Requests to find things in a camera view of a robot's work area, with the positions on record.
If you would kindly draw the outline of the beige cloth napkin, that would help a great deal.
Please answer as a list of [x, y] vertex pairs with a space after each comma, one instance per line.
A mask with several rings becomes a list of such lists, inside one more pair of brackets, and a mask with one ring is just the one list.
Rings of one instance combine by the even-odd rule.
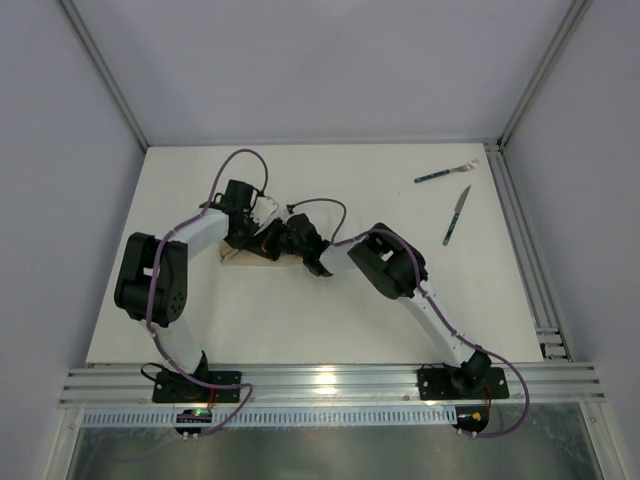
[[282, 254], [277, 260], [270, 260], [246, 250], [235, 249], [225, 241], [218, 243], [218, 255], [220, 263], [229, 267], [292, 267], [303, 264], [302, 258], [296, 255]]

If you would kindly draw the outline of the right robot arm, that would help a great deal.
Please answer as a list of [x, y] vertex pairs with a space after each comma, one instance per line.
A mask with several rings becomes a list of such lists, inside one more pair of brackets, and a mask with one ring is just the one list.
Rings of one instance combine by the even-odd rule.
[[429, 281], [420, 252], [383, 223], [356, 237], [332, 243], [321, 237], [304, 214], [277, 219], [254, 235], [249, 252], [275, 261], [283, 255], [302, 259], [315, 276], [358, 269], [385, 298], [400, 302], [421, 325], [442, 355], [451, 388], [462, 398], [487, 395], [491, 359], [447, 318]]

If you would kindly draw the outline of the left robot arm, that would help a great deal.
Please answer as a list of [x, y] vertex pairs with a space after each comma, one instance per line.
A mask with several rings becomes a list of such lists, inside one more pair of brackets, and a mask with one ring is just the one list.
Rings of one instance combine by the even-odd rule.
[[173, 377], [204, 388], [213, 385], [206, 354], [196, 344], [184, 317], [189, 264], [222, 241], [239, 245], [252, 239], [278, 213], [279, 204], [264, 192], [231, 180], [200, 210], [167, 233], [132, 234], [125, 246], [114, 301], [138, 321]]

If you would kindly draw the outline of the green handled knife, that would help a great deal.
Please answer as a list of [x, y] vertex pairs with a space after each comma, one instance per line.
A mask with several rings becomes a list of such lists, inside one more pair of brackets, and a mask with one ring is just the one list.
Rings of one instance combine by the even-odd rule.
[[451, 221], [449, 223], [449, 226], [447, 228], [447, 231], [446, 231], [445, 236], [444, 236], [443, 241], [442, 241], [442, 245], [443, 246], [447, 246], [449, 244], [450, 240], [451, 240], [451, 237], [453, 236], [453, 233], [455, 231], [455, 228], [456, 228], [457, 223], [459, 221], [462, 209], [463, 209], [463, 207], [465, 205], [465, 202], [466, 202], [466, 200], [468, 198], [468, 195], [470, 193], [471, 188], [472, 188], [471, 185], [467, 186], [463, 190], [463, 192], [461, 193], [461, 195], [459, 196], [459, 198], [458, 198], [458, 200], [456, 202], [456, 205], [454, 207], [453, 217], [452, 217], [452, 219], [451, 219]]

